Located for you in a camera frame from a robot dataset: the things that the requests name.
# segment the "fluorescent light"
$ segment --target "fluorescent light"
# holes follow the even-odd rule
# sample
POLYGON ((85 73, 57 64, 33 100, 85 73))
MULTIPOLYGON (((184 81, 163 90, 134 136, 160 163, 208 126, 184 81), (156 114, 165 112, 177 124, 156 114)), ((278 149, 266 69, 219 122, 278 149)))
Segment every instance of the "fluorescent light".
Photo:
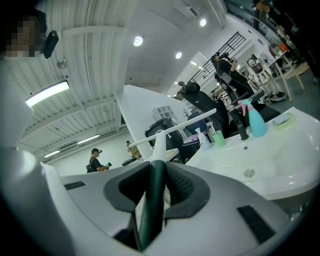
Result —
POLYGON ((95 138, 98 138, 99 136, 100 136, 100 135, 98 134, 98 135, 95 135, 95 136, 93 136, 93 137, 86 138, 86 139, 84 139, 84 140, 79 141, 78 144, 81 144, 81 143, 84 143, 84 142, 87 142, 87 141, 91 141, 91 140, 93 140, 93 139, 95 139, 95 138))
POLYGON ((45 155, 44 157, 45 157, 45 158, 48 158, 48 157, 51 157, 51 156, 53 156, 53 155, 55 155, 55 154, 58 154, 58 153, 60 153, 60 150, 56 150, 56 151, 54 151, 54 152, 52 152, 52 153, 50 153, 50 154, 45 155))
POLYGON ((133 42, 134 46, 140 46, 142 45, 142 43, 144 42, 144 40, 142 39, 141 36, 136 36, 133 42))
POLYGON ((55 95, 57 93, 63 92, 65 90, 69 89, 69 84, 67 80, 64 80, 62 82, 59 83, 55 83, 39 92, 37 92, 36 94, 32 95, 31 97, 29 97, 25 103, 27 103, 27 105, 29 107, 32 107, 33 105, 39 103, 40 101, 55 95))
POLYGON ((176 59, 180 59, 182 56, 182 53, 179 51, 176 55, 175 55, 175 58, 176 59))
POLYGON ((204 27, 206 24, 207 24, 206 19, 203 18, 202 20, 200 20, 200 26, 201 27, 204 27))

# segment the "white pipe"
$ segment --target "white pipe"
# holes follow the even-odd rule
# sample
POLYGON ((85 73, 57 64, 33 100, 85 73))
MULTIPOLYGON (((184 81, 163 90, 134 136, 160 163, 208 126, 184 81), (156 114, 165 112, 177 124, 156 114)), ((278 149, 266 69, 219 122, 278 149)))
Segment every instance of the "white pipe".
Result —
POLYGON ((167 161, 167 145, 166 145, 166 132, 162 130, 157 133, 157 138, 154 144, 152 161, 161 160, 163 162, 167 161))
POLYGON ((152 135, 152 136, 150 136, 150 137, 147 137, 147 138, 144 138, 144 139, 139 140, 139 141, 137 141, 137 142, 134 142, 134 143, 130 144, 128 147, 129 147, 129 148, 132 148, 132 147, 137 146, 137 145, 140 145, 140 144, 142 144, 142 143, 152 141, 152 140, 154 140, 155 138, 157 138, 157 136, 158 136, 159 134, 162 134, 162 133, 164 133, 164 134, 172 133, 172 132, 174 132, 174 131, 176 131, 176 130, 179 130, 179 129, 181 129, 181 128, 184 128, 184 127, 186 127, 186 126, 192 125, 192 124, 194 124, 195 122, 198 122, 199 120, 202 120, 202 119, 204 119, 204 118, 207 118, 208 116, 211 116, 212 114, 214 114, 214 113, 216 113, 216 112, 217 112, 217 109, 214 108, 214 109, 212 109, 212 110, 210 110, 210 111, 208 111, 208 112, 206 112, 206 113, 203 113, 203 114, 201 114, 201 115, 198 115, 198 116, 196 116, 195 118, 192 118, 192 119, 190 119, 190 120, 188 120, 188 121, 179 123, 178 125, 175 125, 174 127, 171 127, 171 128, 169 128, 169 129, 166 129, 166 130, 164 130, 164 131, 162 131, 162 132, 160 132, 160 133, 157 133, 157 134, 152 135))
POLYGON ((215 7, 214 7, 214 5, 212 4, 212 2, 211 2, 210 0, 208 0, 208 3, 209 3, 209 5, 211 6, 212 10, 214 11, 215 16, 216 16, 216 18, 218 19, 218 21, 219 21, 219 23, 220 23, 221 29, 223 29, 223 28, 224 28, 224 25, 223 25, 223 23, 222 23, 222 21, 221 21, 221 18, 219 17, 219 15, 218 15, 218 13, 217 13, 215 7))

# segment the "ceiling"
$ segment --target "ceiling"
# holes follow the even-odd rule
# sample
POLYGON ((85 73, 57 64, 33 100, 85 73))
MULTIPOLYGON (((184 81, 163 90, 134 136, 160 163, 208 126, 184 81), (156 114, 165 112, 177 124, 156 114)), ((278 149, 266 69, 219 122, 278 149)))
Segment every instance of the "ceiling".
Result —
POLYGON ((20 141, 20 149, 41 160, 96 134, 103 138, 126 129, 114 91, 124 84, 168 91, 218 26, 208 0, 44 0, 37 9, 46 13, 47 33, 59 35, 52 56, 6 61, 4 69, 23 99, 68 80, 69 90, 32 107, 20 141), (181 3, 198 16, 187 18, 175 7, 181 3), (210 25, 200 27, 200 18, 210 25), (143 37, 139 47, 133 46, 135 36, 143 37), (60 69, 63 59, 67 66, 60 69))
POLYGON ((166 93, 190 58, 219 27, 208 0, 140 0, 128 29, 143 38, 129 55, 125 84, 166 93), (189 19, 177 7, 187 3, 197 13, 189 19), (205 18, 207 25, 200 26, 205 18), (182 57, 176 59, 176 53, 182 57))

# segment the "drain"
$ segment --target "drain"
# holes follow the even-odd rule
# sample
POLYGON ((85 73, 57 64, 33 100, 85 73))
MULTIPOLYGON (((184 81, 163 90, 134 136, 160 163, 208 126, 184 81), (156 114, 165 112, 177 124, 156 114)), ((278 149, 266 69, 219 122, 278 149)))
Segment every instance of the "drain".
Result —
POLYGON ((256 174, 256 171, 252 168, 250 169, 247 169, 245 172, 244 172, 244 177, 246 178, 251 178, 252 176, 254 176, 256 174))

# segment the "teal spray bottle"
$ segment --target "teal spray bottle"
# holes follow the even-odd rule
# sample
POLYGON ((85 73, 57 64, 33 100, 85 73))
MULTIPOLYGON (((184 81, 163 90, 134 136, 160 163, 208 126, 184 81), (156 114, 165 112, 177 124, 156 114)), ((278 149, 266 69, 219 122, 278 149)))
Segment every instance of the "teal spray bottle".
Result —
POLYGON ((242 106, 243 116, 246 115, 246 106, 249 111, 249 122, 254 137, 262 137, 267 133, 267 126, 259 112, 251 105, 251 99, 243 99, 238 101, 242 106))

